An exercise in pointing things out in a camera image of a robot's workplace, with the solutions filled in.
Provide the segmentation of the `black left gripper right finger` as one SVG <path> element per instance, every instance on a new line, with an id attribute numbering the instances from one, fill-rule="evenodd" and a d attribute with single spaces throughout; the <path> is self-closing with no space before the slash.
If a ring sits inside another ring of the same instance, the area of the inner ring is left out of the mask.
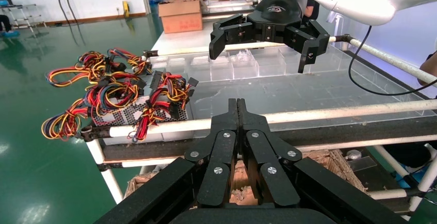
<path id="1" fill-rule="evenodd" d="M 244 99 L 238 99 L 239 153 L 249 185 L 259 204 L 297 207 L 300 197 L 289 178 L 301 152 L 271 132 L 265 116 L 250 113 Z"/>

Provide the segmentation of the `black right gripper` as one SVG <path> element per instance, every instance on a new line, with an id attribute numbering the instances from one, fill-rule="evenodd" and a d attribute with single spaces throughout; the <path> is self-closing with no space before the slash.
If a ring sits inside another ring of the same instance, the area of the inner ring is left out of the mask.
<path id="1" fill-rule="evenodd" d="M 330 35 L 316 21 L 301 24 L 307 0 L 262 0 L 246 17 L 235 14 L 213 24 L 209 57 L 215 60 L 226 45 L 246 41 L 285 43 L 301 54 L 298 73 L 327 50 Z"/>

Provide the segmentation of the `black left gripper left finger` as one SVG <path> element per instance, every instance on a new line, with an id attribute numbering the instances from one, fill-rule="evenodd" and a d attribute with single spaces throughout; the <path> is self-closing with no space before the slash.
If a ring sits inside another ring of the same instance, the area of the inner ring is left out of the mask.
<path id="1" fill-rule="evenodd" d="M 238 129 L 237 100 L 232 98 L 226 113 L 211 118 L 209 134 L 184 153 L 184 158 L 195 165 L 192 178 L 198 206 L 223 206 L 229 202 Z"/>

